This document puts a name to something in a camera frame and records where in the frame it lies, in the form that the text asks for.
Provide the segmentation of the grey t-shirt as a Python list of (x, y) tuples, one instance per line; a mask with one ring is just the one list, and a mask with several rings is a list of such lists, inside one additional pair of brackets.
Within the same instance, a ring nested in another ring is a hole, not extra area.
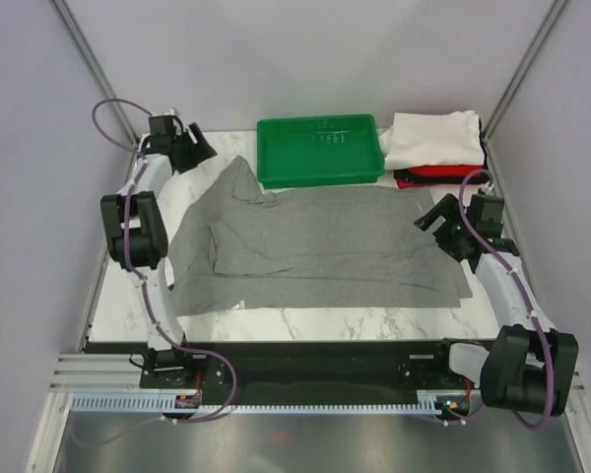
[(171, 242), (173, 308), (457, 307), (472, 295), (462, 266), (416, 226), (432, 204), (377, 185), (267, 192), (236, 158)]

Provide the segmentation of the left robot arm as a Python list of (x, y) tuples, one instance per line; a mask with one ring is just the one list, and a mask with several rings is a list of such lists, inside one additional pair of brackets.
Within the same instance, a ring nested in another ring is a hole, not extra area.
[(174, 177), (216, 155), (197, 124), (184, 127), (173, 110), (149, 118), (149, 133), (127, 183), (100, 199), (103, 229), (110, 258), (126, 272), (144, 313), (147, 348), (140, 386), (158, 389), (201, 387), (201, 371), (192, 356), (179, 348), (186, 342), (166, 282), (169, 239), (158, 197)]

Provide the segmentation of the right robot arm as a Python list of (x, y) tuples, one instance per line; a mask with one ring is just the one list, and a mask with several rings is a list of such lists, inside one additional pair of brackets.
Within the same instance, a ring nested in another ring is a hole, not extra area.
[(448, 353), (431, 363), (440, 386), (465, 377), (479, 387), (483, 403), (517, 416), (538, 414), (542, 426), (566, 407), (579, 346), (557, 331), (532, 294), (516, 243), (502, 236), (503, 199), (477, 193), (469, 206), (452, 194), (442, 197), (415, 225), (425, 232), (439, 226), (437, 246), (466, 261), (489, 297), (499, 331), (488, 348), (448, 343)]

